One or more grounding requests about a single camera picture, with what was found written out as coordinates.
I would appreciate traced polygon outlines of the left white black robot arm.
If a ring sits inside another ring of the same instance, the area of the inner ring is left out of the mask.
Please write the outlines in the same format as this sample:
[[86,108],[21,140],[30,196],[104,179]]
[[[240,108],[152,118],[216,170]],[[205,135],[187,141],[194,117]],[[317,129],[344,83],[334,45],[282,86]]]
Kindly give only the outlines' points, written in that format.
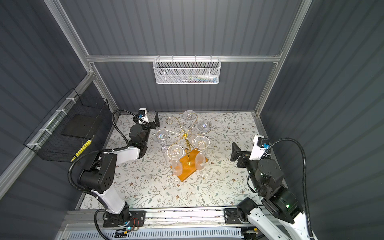
[[100,150],[82,155],[87,161],[79,177],[79,188],[95,197],[105,208],[105,225],[125,227],[138,220],[130,214],[129,205],[119,196],[113,186],[116,166],[144,157],[148,149],[151,130],[160,126],[159,113],[140,108],[133,115],[135,124],[130,128],[129,138],[113,123],[123,137],[126,146]]

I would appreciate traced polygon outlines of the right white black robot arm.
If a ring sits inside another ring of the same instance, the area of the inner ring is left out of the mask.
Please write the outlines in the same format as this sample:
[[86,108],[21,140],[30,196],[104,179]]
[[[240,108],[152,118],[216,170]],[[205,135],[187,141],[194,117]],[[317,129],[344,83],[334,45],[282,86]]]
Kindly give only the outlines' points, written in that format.
[[225,209],[227,224],[236,221],[252,224],[269,240],[315,240],[310,217],[297,198],[283,186],[284,173],[269,156],[270,145],[267,139],[255,143],[250,152],[242,151],[232,144],[231,161],[248,172],[247,184],[253,193],[261,197],[262,205],[286,229],[283,232],[249,197],[237,204],[234,213]]

